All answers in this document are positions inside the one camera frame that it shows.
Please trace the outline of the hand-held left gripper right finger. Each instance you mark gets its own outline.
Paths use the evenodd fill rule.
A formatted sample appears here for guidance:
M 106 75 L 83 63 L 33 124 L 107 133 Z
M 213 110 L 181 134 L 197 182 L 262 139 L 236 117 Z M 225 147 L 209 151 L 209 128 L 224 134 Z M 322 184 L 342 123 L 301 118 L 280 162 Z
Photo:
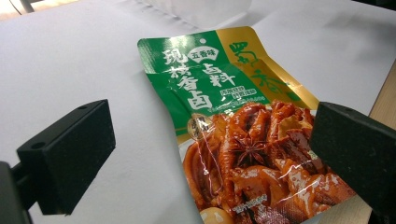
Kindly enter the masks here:
M 396 222 L 396 130 L 352 108 L 321 102 L 310 147 L 378 221 Z

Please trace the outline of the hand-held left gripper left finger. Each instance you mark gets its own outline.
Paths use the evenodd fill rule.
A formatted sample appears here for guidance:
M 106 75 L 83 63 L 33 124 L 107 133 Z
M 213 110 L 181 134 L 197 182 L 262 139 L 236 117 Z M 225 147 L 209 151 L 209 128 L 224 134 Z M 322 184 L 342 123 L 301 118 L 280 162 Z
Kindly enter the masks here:
M 24 208 L 69 215 L 116 146 L 108 100 L 82 105 L 17 149 Z

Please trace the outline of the green and gold food packet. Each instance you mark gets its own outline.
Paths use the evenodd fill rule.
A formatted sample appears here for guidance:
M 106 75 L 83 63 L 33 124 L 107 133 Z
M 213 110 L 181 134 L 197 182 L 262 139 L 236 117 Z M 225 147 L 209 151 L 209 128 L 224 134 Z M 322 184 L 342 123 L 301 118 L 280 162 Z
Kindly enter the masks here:
M 353 189 L 311 149 L 318 99 L 249 27 L 144 38 L 204 224 L 303 224 Z

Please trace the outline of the white table cloth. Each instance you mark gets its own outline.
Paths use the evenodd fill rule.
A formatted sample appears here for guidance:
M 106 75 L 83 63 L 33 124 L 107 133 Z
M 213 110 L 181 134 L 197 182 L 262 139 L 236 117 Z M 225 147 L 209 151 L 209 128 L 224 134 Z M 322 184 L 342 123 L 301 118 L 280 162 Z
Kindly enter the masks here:
M 396 11 L 352 0 L 253 0 L 240 20 L 319 100 L 368 113 L 396 60 Z M 80 105 L 106 99 L 116 148 L 69 216 L 34 224 L 202 224 L 172 120 L 137 43 L 190 24 L 137 0 L 76 3 L 0 21 L 0 161 Z

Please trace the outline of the metal stand leg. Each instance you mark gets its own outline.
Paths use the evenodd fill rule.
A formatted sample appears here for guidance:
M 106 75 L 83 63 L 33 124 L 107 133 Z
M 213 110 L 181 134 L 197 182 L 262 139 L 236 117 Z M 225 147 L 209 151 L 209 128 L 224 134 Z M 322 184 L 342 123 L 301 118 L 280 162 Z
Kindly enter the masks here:
M 20 1 L 21 1 L 21 4 L 22 4 L 24 10 L 25 10 L 27 13 L 32 13 L 32 12 L 35 11 L 35 10 L 33 9 L 32 5 L 31 5 L 31 3 L 29 2 L 29 0 L 20 0 Z

